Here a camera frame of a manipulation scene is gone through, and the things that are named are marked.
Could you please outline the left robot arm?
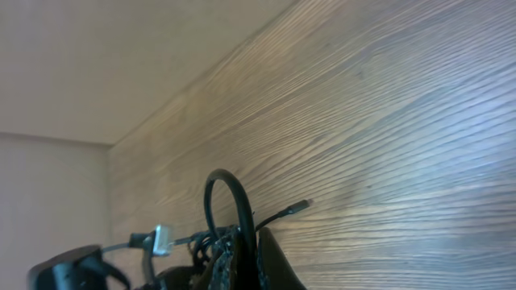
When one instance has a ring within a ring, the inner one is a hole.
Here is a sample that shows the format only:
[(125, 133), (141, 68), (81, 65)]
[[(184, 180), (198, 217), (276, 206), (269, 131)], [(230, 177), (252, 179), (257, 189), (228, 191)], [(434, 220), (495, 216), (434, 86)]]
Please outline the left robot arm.
[(81, 246), (32, 267), (27, 273), (30, 290), (108, 290), (112, 278), (131, 289), (131, 282), (118, 268), (103, 259), (99, 245)]

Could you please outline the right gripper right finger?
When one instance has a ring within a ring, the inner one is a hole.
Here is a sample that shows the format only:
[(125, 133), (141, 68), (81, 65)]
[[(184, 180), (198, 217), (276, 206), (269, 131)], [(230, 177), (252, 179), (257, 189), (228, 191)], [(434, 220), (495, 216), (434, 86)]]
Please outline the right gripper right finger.
[(258, 255), (264, 289), (306, 290), (268, 227), (259, 231)]

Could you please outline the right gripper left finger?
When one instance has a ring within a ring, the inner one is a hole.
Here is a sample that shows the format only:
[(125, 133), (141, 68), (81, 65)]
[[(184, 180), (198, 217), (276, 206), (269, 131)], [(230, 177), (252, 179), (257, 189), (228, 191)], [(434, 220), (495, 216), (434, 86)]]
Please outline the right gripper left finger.
[(194, 290), (234, 290), (239, 278), (242, 258), (242, 238), (238, 229), (218, 229), (218, 237), (207, 234), (195, 247), (202, 255), (194, 254), (202, 272), (193, 278)]

